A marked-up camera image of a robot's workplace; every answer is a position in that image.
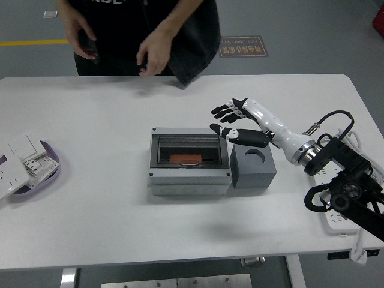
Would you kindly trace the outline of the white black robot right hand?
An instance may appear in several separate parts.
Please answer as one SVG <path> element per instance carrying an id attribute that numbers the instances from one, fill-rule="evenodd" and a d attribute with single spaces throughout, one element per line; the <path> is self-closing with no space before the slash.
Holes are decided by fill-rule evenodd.
<path id="1" fill-rule="evenodd" d="M 286 159 L 298 166 L 306 166 L 316 150 L 315 141 L 308 135 L 292 132 L 286 124 L 260 103 L 252 99 L 232 99 L 227 104 L 211 111 L 221 123 L 233 123 L 239 119 L 251 119 L 260 127 L 259 131 L 227 128 L 218 124 L 209 127 L 230 143 L 265 148 L 269 143 L 282 149 Z"/>

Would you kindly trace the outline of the person's left hand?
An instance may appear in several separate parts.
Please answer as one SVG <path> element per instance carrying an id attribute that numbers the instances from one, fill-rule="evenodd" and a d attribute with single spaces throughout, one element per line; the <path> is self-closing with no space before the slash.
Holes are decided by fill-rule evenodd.
<path id="1" fill-rule="evenodd" d="M 139 75 L 156 76 L 163 72 L 169 59 L 174 35 L 164 27 L 157 27 L 140 44 L 136 55 Z"/>

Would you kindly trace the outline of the person's right hand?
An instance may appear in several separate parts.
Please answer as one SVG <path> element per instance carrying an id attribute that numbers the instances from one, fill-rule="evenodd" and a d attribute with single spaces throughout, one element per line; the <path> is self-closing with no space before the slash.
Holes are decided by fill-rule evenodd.
<path id="1" fill-rule="evenodd" d="M 96 40 L 95 34 L 86 19 L 77 10 L 70 10 L 67 14 L 62 15 L 62 20 L 67 40 L 75 54 L 88 60 L 96 59 L 98 53 L 90 47 L 82 46 L 79 42 L 80 31 L 85 32 L 90 40 Z"/>

